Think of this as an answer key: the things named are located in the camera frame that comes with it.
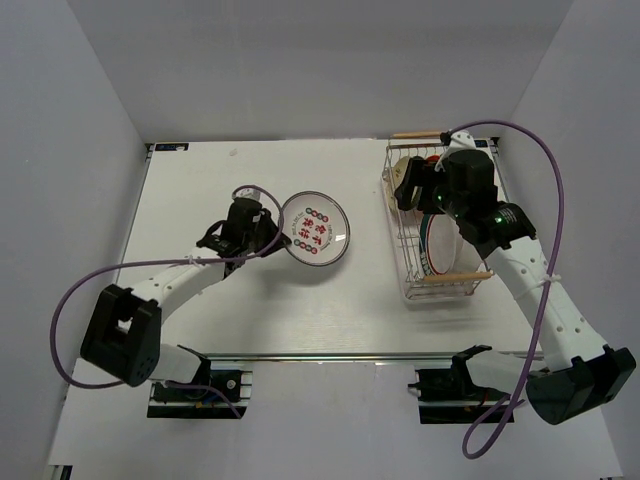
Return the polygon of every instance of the gray wall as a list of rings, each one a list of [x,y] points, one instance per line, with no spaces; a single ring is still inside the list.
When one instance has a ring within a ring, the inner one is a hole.
[[[22,480],[41,478],[64,392],[51,314],[119,258],[145,150],[64,0],[0,0],[0,12],[0,465]],[[67,367],[100,283],[67,310]]]
[[[166,141],[508,118],[572,2],[69,3],[143,139]]]
[[[576,2],[513,119],[557,154],[567,193],[558,271],[589,321],[640,359],[640,30],[637,2]],[[519,134],[503,139],[509,192],[549,252],[557,201],[552,172]],[[640,373],[604,408],[625,478],[640,478]]]

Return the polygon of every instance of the cable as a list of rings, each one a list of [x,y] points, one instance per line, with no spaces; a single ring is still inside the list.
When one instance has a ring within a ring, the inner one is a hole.
[[[173,382],[171,380],[164,382],[164,384],[169,388],[179,388],[182,390],[207,390],[208,392],[211,392],[220,397],[220,399],[229,406],[236,418],[242,418],[242,415],[240,415],[240,412],[238,412],[238,409],[235,407],[235,405],[231,403],[231,400],[229,400],[224,395],[224,393],[222,393],[217,388],[214,388],[210,385],[189,385],[185,383]]]
[[[534,142],[536,142],[544,153],[547,155],[549,162],[551,163],[551,168],[553,169],[553,173],[556,178],[556,187],[558,189],[558,219],[556,222],[556,233],[553,239],[553,248],[551,249],[551,256],[549,257],[549,265],[547,266],[547,276],[549,278],[553,275],[553,270],[556,266],[556,260],[558,259],[558,253],[560,251],[560,240],[562,239],[562,227],[564,225],[564,186],[562,184],[562,177],[560,175],[560,167],[558,166],[558,162],[556,158],[551,153],[549,147],[544,143],[544,141],[531,130],[524,128],[516,123],[507,122],[504,120],[477,120],[475,122],[465,123],[464,125],[460,125],[452,130],[449,130],[449,134],[454,134],[460,130],[466,130],[467,128],[475,127],[477,125],[502,125],[504,127],[512,128],[514,130],[518,130],[521,133],[524,133],[529,138],[531,138]],[[527,356],[524,361],[524,365],[522,366],[522,371],[520,372],[520,377],[518,377],[518,383],[511,395],[505,395],[498,403],[488,409],[485,413],[483,413],[475,422],[471,424],[469,430],[464,435],[464,439],[462,440],[462,453],[465,457],[474,460],[476,458],[480,458],[482,455],[487,453],[489,449],[496,442],[500,434],[504,430],[504,427],[507,425],[509,421],[509,417],[516,409],[521,402],[518,400],[520,398],[520,394],[524,389],[525,384],[527,383],[527,375],[531,370],[531,364],[533,363],[533,359],[536,353],[536,346],[538,344],[538,339],[540,338],[540,331],[542,329],[542,321],[544,319],[544,310],[547,306],[547,300],[549,299],[549,290],[551,289],[551,282],[546,281],[542,287],[542,296],[540,298],[540,305],[538,306],[538,311],[536,313],[536,319],[533,324],[533,333],[531,334],[531,343],[529,343],[529,350],[527,351]],[[474,430],[480,425],[485,418],[495,412],[503,403],[510,399],[509,405],[502,414],[500,418],[500,422],[496,426],[495,430],[491,434],[491,436],[487,439],[485,444],[480,447],[475,452],[469,452],[469,439],[473,434]]]
[[[242,185],[241,187],[238,187],[233,191],[232,196],[235,196],[236,193],[244,189],[253,189],[253,190],[259,191],[260,193],[265,194],[267,197],[269,197],[269,199],[273,202],[273,204],[276,206],[276,209],[278,210],[278,231],[276,232],[275,237],[273,237],[273,240],[271,240],[271,242],[269,242],[269,244],[266,245],[262,250],[256,253],[253,253],[251,255],[246,255],[244,257],[235,257],[235,258],[209,258],[209,259],[203,258],[198,260],[194,260],[191,258],[188,258],[188,259],[179,258],[174,260],[144,260],[139,262],[118,263],[116,265],[110,265],[107,267],[99,268],[85,275],[76,283],[74,283],[64,293],[64,295],[58,302],[58,305],[56,306],[55,311],[53,312],[53,317],[51,318],[51,327],[49,329],[49,348],[51,350],[51,358],[53,359],[53,365],[55,366],[56,370],[58,371],[58,373],[64,379],[65,382],[67,382],[69,385],[73,385],[74,387],[84,388],[86,390],[101,390],[104,388],[111,388],[118,385],[123,385],[124,383],[120,381],[110,382],[110,383],[100,383],[100,384],[79,382],[77,380],[74,380],[71,377],[71,375],[69,375],[65,371],[64,367],[62,366],[62,362],[60,361],[60,356],[58,354],[58,346],[56,344],[56,332],[58,330],[60,314],[62,313],[62,309],[64,308],[65,304],[67,303],[71,295],[73,295],[73,293],[78,288],[80,288],[81,285],[84,285],[86,282],[88,282],[92,278],[95,278],[99,275],[113,272],[115,270],[122,270],[125,268],[150,267],[150,266],[158,266],[158,265],[189,265],[191,263],[198,263],[200,265],[211,265],[214,263],[246,262],[247,260],[260,257],[262,254],[268,252],[278,242],[278,240],[280,239],[280,236],[282,235],[282,230],[284,228],[284,215],[282,214],[282,207],[280,206],[280,203],[278,202],[278,200],[276,200],[276,198],[272,194],[267,192],[265,189],[258,187],[257,185]],[[210,391],[212,391],[211,389],[213,388],[213,387],[202,386],[202,385],[197,387],[198,389],[201,389],[201,390],[210,390]],[[237,413],[237,410],[235,410],[231,402],[229,402],[229,400],[227,400],[226,397],[224,397],[224,395],[222,395],[218,391],[215,391],[214,393],[219,395],[220,398],[222,398],[225,401],[225,403],[227,403],[227,405],[229,405],[229,407],[231,407],[231,409],[234,410],[234,413],[236,413],[236,415],[239,418],[239,414]]]

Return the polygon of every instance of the wooden handle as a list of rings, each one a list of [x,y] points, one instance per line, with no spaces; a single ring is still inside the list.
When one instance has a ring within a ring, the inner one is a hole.
[[[473,273],[445,273],[444,275],[426,275],[423,278],[425,283],[463,283],[487,280],[493,276],[493,272],[473,272]]]
[[[391,138],[440,138],[443,130],[427,130],[424,132],[394,133]]]

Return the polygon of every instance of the white plate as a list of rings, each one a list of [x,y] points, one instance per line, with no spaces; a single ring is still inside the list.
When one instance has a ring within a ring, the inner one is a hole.
[[[291,238],[287,251],[307,265],[323,267],[347,251],[351,230],[344,211],[320,192],[300,192],[282,207],[284,233]]]

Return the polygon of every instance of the plate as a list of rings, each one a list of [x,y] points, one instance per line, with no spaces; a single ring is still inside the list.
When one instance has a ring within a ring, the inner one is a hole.
[[[291,238],[287,251],[314,267],[331,265],[349,246],[351,229],[344,210],[320,192],[300,192],[283,207],[285,233]]]

